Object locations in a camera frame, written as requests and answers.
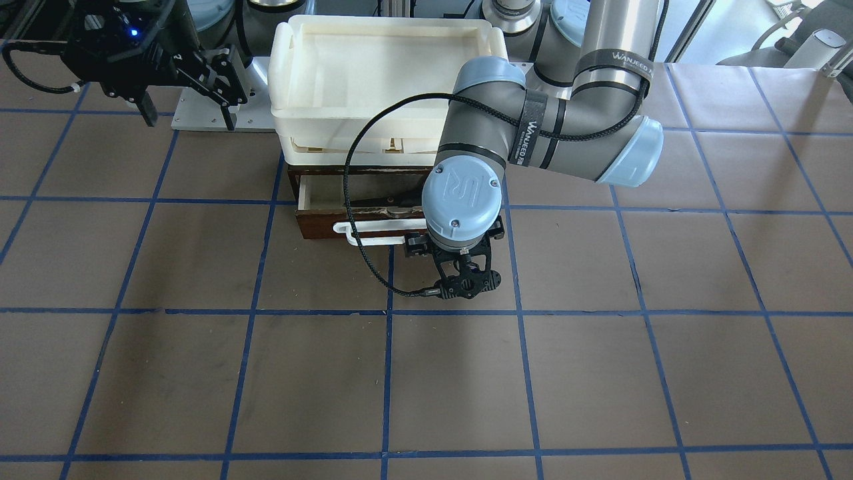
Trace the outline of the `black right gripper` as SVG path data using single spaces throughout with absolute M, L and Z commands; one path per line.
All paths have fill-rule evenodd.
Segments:
M 237 130 L 238 105 L 248 100 L 247 74 L 237 46 L 206 49 L 185 1 L 173 1 L 155 42 L 143 54 L 68 68 L 82 80 L 101 84 L 107 95 L 136 103 L 148 127 L 155 127 L 159 118 L 149 86 L 184 86 L 211 98 L 220 105 L 228 131 Z

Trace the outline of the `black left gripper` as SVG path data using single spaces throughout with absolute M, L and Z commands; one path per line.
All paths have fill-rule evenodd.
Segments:
M 430 257 L 439 271 L 490 271 L 492 261 L 492 240 L 504 237 L 505 225 L 502 217 L 496 221 L 481 238 L 471 246 L 453 247 L 439 242 L 430 232 L 411 231 L 405 233 L 403 249 L 409 257 Z

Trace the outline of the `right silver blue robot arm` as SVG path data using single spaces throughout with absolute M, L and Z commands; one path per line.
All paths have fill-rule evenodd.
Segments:
M 152 86 L 182 88 L 178 131 L 273 131 L 269 55 L 313 1 L 77 1 L 61 60 L 153 127 Z

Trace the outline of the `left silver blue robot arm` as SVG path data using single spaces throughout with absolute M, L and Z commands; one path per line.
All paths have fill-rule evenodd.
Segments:
M 595 183 L 645 182 L 663 127 L 639 111 L 668 6 L 484 1 L 482 18 L 521 52 L 460 68 L 421 195 L 426 234 L 407 237 L 407 253 L 438 265 L 489 256 L 510 164 Z

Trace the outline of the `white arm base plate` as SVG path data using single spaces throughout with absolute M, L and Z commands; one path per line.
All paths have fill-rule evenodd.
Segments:
M 274 133 L 268 89 L 269 57 L 254 57 L 247 67 L 252 95 L 245 104 L 229 107 L 234 113 L 237 133 Z M 226 131 L 221 106 L 192 88 L 184 88 L 171 127 L 177 131 Z
M 518 67 L 518 69 L 520 69 L 521 72 L 524 73 L 524 75 L 527 77 L 531 76 L 530 72 L 533 70 L 533 67 L 535 66 L 534 63 L 516 63 L 516 61 L 511 61 L 510 64 L 514 65 L 515 67 Z

